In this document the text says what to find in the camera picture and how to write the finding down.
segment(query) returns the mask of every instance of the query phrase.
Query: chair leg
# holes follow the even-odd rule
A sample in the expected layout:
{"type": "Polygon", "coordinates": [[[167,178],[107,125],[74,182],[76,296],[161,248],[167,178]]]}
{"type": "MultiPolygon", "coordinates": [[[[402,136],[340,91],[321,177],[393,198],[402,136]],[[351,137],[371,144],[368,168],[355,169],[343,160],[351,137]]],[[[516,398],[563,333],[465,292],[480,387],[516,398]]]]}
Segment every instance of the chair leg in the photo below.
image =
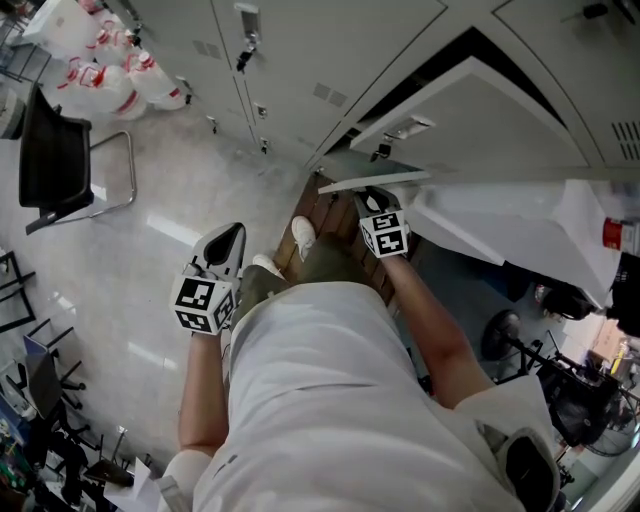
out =
{"type": "Polygon", "coordinates": [[[62,389],[67,391],[84,391],[87,386],[81,382],[80,384],[70,384],[68,382],[61,383],[62,389]]]}
{"type": "Polygon", "coordinates": [[[80,434],[82,434],[83,432],[87,432],[88,430],[91,430],[91,427],[89,425],[85,425],[84,427],[71,430],[71,434],[74,436],[79,436],[80,434]]]}
{"type": "Polygon", "coordinates": [[[75,372],[78,367],[82,364],[82,361],[78,361],[74,364],[67,373],[65,373],[62,377],[60,377],[60,384],[63,384],[72,374],[75,372]]]}
{"type": "Polygon", "coordinates": [[[62,334],[60,334],[59,336],[56,336],[52,341],[50,341],[49,343],[47,343],[45,346],[49,349],[51,347],[53,347],[56,343],[58,343],[62,338],[64,338],[67,334],[69,334],[71,331],[73,331],[73,327],[69,327],[66,331],[64,331],[62,334]]]}
{"type": "Polygon", "coordinates": [[[27,316],[24,318],[20,318],[19,320],[15,320],[13,322],[9,322],[8,324],[0,325],[0,333],[10,331],[11,329],[15,329],[16,327],[20,327],[21,325],[27,324],[29,322],[33,322],[36,319],[36,316],[33,313],[33,309],[31,308],[29,298],[27,297],[27,294],[24,290],[23,285],[20,285],[20,288],[18,288],[15,292],[0,299],[0,302],[4,302],[5,300],[15,297],[17,294],[20,294],[20,297],[22,298],[22,303],[24,304],[24,307],[27,310],[27,316]]]}
{"type": "Polygon", "coordinates": [[[79,411],[82,409],[81,402],[74,402],[69,395],[67,395],[64,391],[62,392],[62,399],[67,402],[73,409],[79,411]]]}
{"type": "Polygon", "coordinates": [[[27,333],[27,336],[32,337],[35,333],[37,333],[40,329],[42,329],[49,322],[51,322],[51,318],[47,318],[44,322],[42,322],[41,324],[38,324],[33,331],[29,331],[27,333]]]}
{"type": "Polygon", "coordinates": [[[107,142],[110,142],[113,139],[120,136],[127,138],[127,145],[129,147],[129,180],[131,183],[131,195],[129,196],[129,199],[124,203],[120,203],[114,206],[109,206],[108,208],[105,208],[104,210],[101,210],[96,213],[92,213],[91,215],[84,215],[82,217],[77,217],[75,219],[56,221],[54,224],[52,224],[53,226],[56,226],[58,224],[68,224],[69,222],[76,222],[78,220],[83,220],[83,219],[95,219],[96,217],[99,217],[100,215],[104,215],[105,213],[111,213],[116,210],[119,210],[120,208],[129,206],[131,203],[133,203],[136,200],[136,197],[138,197],[138,181],[136,179],[136,166],[133,158],[133,139],[131,138],[131,134],[125,130],[121,130],[119,132],[114,133],[110,137],[107,137],[103,141],[100,141],[97,144],[94,144],[93,146],[91,146],[91,149],[93,150],[97,147],[100,147],[103,144],[106,144],[107,142]]]}

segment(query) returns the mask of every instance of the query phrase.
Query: wooden floor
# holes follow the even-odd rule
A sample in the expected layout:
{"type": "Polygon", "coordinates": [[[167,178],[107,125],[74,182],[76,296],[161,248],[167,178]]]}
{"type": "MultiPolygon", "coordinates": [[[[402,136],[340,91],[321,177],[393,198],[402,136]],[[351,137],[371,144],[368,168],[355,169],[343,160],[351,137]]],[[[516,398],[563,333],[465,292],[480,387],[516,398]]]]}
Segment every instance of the wooden floor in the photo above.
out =
{"type": "MultiPolygon", "coordinates": [[[[342,191],[318,195],[318,188],[331,183],[333,183],[331,180],[322,175],[312,174],[291,218],[303,215],[313,224],[316,235],[336,233],[344,240],[351,248],[353,257],[362,264],[367,274],[371,276],[382,300],[385,304],[389,304],[394,293],[393,286],[387,280],[384,267],[379,264],[378,259],[364,243],[358,227],[358,213],[353,202],[353,193],[342,191]]],[[[298,248],[291,234],[291,222],[282,235],[274,261],[285,279],[290,283],[295,283],[302,261],[300,261],[298,248]]]]}

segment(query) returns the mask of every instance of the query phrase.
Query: leg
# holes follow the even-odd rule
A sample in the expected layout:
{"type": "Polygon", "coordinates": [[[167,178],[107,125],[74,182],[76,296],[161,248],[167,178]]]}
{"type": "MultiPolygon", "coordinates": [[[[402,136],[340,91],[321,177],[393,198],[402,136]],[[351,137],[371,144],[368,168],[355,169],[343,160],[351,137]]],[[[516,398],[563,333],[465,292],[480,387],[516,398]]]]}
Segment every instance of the leg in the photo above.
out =
{"type": "Polygon", "coordinates": [[[375,290],[371,278],[349,249],[334,233],[323,233],[313,244],[302,264],[299,283],[347,281],[364,284],[375,290]]]}
{"type": "Polygon", "coordinates": [[[273,295],[291,288],[284,279],[258,265],[249,265],[242,274],[240,304],[233,314],[231,330],[249,311],[273,295]]]}

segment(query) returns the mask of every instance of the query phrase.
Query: white t-shirt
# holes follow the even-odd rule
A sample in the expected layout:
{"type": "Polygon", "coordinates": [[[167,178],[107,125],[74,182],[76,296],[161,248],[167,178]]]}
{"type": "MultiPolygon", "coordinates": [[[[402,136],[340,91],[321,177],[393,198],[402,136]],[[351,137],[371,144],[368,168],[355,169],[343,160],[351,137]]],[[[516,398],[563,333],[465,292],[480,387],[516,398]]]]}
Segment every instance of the white t-shirt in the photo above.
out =
{"type": "Polygon", "coordinates": [[[237,325],[231,354],[226,443],[213,460],[183,452],[167,470],[190,499],[206,467],[197,512],[521,511],[479,425],[529,429],[551,446],[537,378],[441,407],[384,303],[359,284],[304,284],[263,302],[237,325]]]}

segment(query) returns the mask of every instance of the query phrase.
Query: cabinet door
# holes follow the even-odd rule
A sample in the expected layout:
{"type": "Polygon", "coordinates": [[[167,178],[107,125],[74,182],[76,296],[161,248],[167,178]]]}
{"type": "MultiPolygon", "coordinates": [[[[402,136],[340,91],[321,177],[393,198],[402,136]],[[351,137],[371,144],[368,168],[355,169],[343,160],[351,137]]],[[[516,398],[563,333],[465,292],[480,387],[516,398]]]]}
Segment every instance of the cabinet door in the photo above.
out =
{"type": "MultiPolygon", "coordinates": [[[[317,148],[444,7],[435,0],[254,0],[260,44],[244,78],[259,129],[317,148]],[[257,107],[266,108],[261,119],[257,107]]],[[[213,0],[231,64],[246,49],[233,0],[213,0]]]]}
{"type": "Polygon", "coordinates": [[[253,143],[248,119],[209,0],[130,0],[143,25],[142,44],[218,131],[253,143]]]}
{"type": "MultiPolygon", "coordinates": [[[[582,0],[514,0],[496,12],[569,96],[611,167],[640,167],[640,30],[609,13],[562,22],[582,0]]],[[[637,21],[640,12],[630,7],[637,21]]]]}
{"type": "Polygon", "coordinates": [[[210,67],[176,58],[164,45],[146,45],[183,93],[193,95],[193,106],[215,119],[218,134],[255,143],[231,73],[216,73],[210,67]]]}
{"type": "Polygon", "coordinates": [[[470,175],[586,166],[555,117],[473,57],[383,116],[351,148],[372,154],[380,144],[390,145],[396,162],[470,175]]]}

